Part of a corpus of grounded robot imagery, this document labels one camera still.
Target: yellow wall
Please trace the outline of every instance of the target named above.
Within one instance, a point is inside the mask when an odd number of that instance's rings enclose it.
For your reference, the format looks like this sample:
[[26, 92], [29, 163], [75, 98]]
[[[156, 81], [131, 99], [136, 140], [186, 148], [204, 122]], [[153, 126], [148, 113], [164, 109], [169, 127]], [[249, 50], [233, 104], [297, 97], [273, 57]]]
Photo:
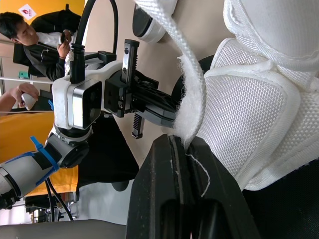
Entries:
[[82, 15], [84, 0], [0, 0], [0, 12], [11, 11], [19, 13], [18, 10], [22, 6], [29, 4], [36, 13], [36, 16], [29, 21], [25, 19], [27, 23], [31, 23], [38, 16], [65, 9], [67, 3], [70, 5], [72, 12]]

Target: loose white thread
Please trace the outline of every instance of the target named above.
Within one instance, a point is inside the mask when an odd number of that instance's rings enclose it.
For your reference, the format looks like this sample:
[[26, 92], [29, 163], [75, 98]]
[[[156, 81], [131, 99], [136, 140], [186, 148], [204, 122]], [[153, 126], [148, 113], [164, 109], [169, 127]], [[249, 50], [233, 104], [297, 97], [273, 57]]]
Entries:
[[206, 175], [207, 175], [208, 184], [207, 184], [207, 186], [206, 186], [204, 192], [202, 193], [202, 195], [200, 195], [200, 197], [202, 198], [202, 197], [204, 197], [204, 195], [206, 194], [206, 192], [207, 192], [207, 190], [208, 190], [208, 187], [209, 187], [209, 185], [210, 185], [210, 176], [209, 176], [209, 174], [208, 174], [206, 168], [204, 168], [204, 166], [203, 166], [193, 155], [191, 155], [191, 154], [186, 154], [186, 156], [190, 156], [190, 157], [204, 170], [204, 172], [205, 172]]

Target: white sticker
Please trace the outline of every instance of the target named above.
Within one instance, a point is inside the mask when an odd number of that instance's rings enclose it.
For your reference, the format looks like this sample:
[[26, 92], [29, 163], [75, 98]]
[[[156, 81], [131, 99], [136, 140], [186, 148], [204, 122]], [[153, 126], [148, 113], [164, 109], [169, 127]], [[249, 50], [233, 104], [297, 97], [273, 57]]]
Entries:
[[29, 6], [29, 4], [24, 5], [19, 9], [19, 12], [24, 16], [25, 19], [30, 20], [33, 18], [36, 13], [33, 11], [33, 9]]

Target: man's hand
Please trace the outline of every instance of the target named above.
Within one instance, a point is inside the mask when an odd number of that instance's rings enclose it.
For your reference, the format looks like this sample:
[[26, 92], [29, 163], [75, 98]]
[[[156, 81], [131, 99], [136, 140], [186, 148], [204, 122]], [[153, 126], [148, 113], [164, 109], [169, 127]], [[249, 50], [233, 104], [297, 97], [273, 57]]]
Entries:
[[62, 59], [65, 59], [67, 54], [69, 54], [70, 50], [71, 50], [71, 48], [66, 40], [62, 44], [58, 45], [58, 53], [59, 53], [60, 58], [62, 58]]
[[70, 44], [70, 42], [72, 40], [71, 32], [69, 30], [64, 30], [63, 32], [65, 35], [65, 39], [67, 40], [67, 43]]
[[39, 97], [39, 91], [37, 90], [34, 85], [31, 85], [29, 83], [23, 83], [11, 90], [9, 90], [10, 95], [12, 95], [13, 98], [15, 98], [16, 101], [18, 101], [18, 104], [20, 107], [24, 106], [24, 103], [22, 101], [22, 94], [27, 93], [31, 95], [35, 100], [38, 100]]

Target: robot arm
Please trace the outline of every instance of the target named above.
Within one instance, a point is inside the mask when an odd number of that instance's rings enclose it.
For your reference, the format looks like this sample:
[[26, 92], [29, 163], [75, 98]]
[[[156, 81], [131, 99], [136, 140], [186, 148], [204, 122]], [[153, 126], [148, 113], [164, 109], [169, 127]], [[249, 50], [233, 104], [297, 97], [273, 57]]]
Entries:
[[59, 168], [78, 165], [89, 151], [91, 124], [101, 111], [117, 117], [135, 113], [132, 136], [143, 136], [144, 120], [172, 127], [178, 103], [157, 90], [159, 83], [136, 71], [139, 43], [125, 41], [123, 63], [104, 54], [102, 69], [85, 72], [85, 80], [72, 82], [72, 74], [53, 83], [54, 126], [45, 146], [33, 141], [28, 152], [0, 165], [0, 209], [11, 206]]
[[89, 151], [87, 138], [91, 133], [89, 128], [82, 132], [82, 137], [72, 138], [54, 126], [45, 146], [31, 137], [36, 151], [0, 164], [0, 209], [12, 208], [60, 168], [78, 165]]

